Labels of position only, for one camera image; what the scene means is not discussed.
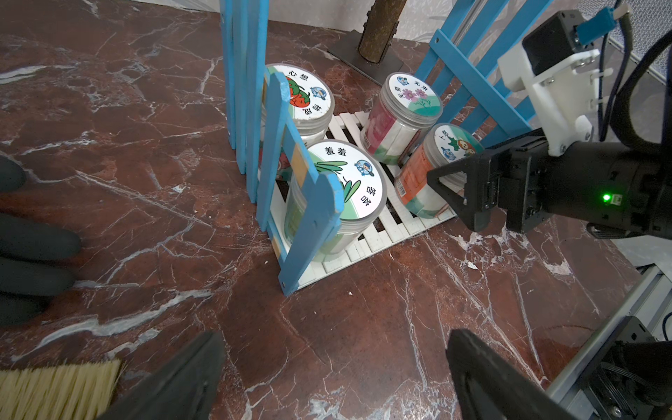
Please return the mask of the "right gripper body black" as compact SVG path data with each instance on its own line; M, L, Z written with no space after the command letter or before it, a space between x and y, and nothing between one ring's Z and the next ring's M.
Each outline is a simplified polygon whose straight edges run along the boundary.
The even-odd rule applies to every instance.
M514 232L560 215L595 237L671 236L671 168L661 156L576 142L551 157L545 138L523 138L500 154L497 173L497 205Z

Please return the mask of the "pink flower lid container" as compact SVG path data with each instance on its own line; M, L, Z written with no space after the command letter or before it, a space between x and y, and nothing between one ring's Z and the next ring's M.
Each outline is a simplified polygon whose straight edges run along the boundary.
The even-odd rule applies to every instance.
M396 165L442 112L440 96L427 83L408 73L392 73L383 82L360 141L374 159Z

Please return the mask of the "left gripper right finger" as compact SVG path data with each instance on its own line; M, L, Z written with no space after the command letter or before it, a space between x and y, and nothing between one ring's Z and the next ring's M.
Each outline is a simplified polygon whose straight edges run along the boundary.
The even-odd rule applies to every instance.
M451 331L451 379L464 419L572 419L468 329Z

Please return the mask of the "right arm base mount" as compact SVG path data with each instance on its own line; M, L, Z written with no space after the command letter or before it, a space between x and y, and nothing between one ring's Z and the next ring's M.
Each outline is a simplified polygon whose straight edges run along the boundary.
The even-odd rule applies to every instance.
M671 418L671 342L617 336L580 381L598 406L599 419Z

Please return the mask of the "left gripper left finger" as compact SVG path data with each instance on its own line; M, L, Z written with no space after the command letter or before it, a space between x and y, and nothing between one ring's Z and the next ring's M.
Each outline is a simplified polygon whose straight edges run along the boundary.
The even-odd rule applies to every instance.
M225 361L222 336L203 332L99 418L208 419Z

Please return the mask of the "strawberry lid seed container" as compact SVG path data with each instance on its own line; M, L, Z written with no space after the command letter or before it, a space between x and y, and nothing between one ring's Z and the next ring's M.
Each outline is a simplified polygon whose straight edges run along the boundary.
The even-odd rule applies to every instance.
M289 84L289 114L306 147L322 141L333 118L335 101L332 91L317 75L304 68L284 63L267 66L262 90L261 140L266 123L266 96L270 75L282 73Z

